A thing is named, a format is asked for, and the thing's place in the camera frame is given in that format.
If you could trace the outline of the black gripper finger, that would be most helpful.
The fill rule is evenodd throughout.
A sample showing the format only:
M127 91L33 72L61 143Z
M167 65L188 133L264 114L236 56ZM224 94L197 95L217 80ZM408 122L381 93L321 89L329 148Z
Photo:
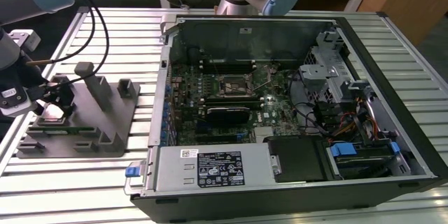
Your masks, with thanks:
M33 110L33 113L37 116L41 116L48 104L47 98L39 98L35 102L36 102L36 109Z
M69 84L59 83L51 89L52 101L51 104L56 105L63 111L63 117L68 117L75 109L75 94Z

